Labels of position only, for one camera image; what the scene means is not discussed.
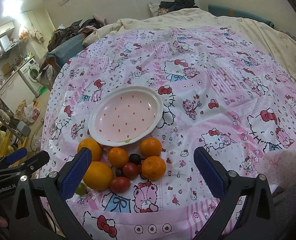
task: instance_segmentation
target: orange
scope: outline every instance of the orange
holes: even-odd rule
[[[141,173],[147,179],[160,179],[166,171],[165,161],[158,156],[150,156],[141,165]]]
[[[101,159],[101,156],[103,155],[103,150],[101,149],[101,146],[99,143],[97,143],[92,138],[86,138],[83,139],[79,145],[78,145],[78,152],[81,150],[82,147],[86,147],[91,151],[91,161],[98,162]]]
[[[143,140],[140,143],[140,153],[145,156],[145,157],[149,157],[149,156],[157,156],[160,154],[161,152],[161,143],[158,139],[156,138],[149,138],[146,140]]]
[[[116,168],[122,168],[126,163],[129,162],[129,156],[124,149],[114,147],[108,152],[108,160],[112,166]]]
[[[83,177],[83,181],[88,187],[98,191],[108,189],[112,179],[112,169],[102,162],[91,162]]]

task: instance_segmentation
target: white plate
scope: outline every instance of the white plate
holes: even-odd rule
[[[88,129],[102,145],[123,146],[151,133],[162,112],[163,101],[154,90],[129,86],[109,93],[95,106]]]

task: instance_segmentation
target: bed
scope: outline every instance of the bed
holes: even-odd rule
[[[286,34],[250,19],[183,9],[118,20],[83,44],[53,85],[42,135],[51,160],[37,178],[74,157],[78,143],[90,137],[92,109],[108,93],[144,85],[164,100],[149,137],[162,142],[165,175],[138,177],[121,195],[88,188],[67,200],[92,238],[192,239],[219,204],[194,165],[198,146],[241,176],[264,173],[272,191],[296,182],[296,42]],[[125,149],[139,153],[139,143]],[[103,149],[108,162],[110,147]]]

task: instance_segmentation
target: lime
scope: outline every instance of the lime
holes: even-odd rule
[[[87,193],[87,188],[86,188],[86,186],[81,182],[81,183],[79,184],[77,190],[76,190],[76,194],[82,196],[82,195],[84,195],[84,194],[86,194],[86,193]]]

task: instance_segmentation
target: metal screw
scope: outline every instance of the metal screw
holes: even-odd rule
[[[20,178],[20,180],[21,180],[21,181],[26,181],[27,178],[28,178],[28,177],[27,177],[26,175],[24,175],[24,176],[22,176],[22,177]]]
[[[259,179],[266,180],[266,176],[264,174],[259,174]]]
[[[52,171],[48,174],[49,177],[51,178],[55,178],[57,176],[57,172],[56,171]]]
[[[229,175],[230,177],[236,177],[236,176],[237,176],[237,173],[236,173],[235,171],[229,171],[229,172],[228,172],[228,175]]]

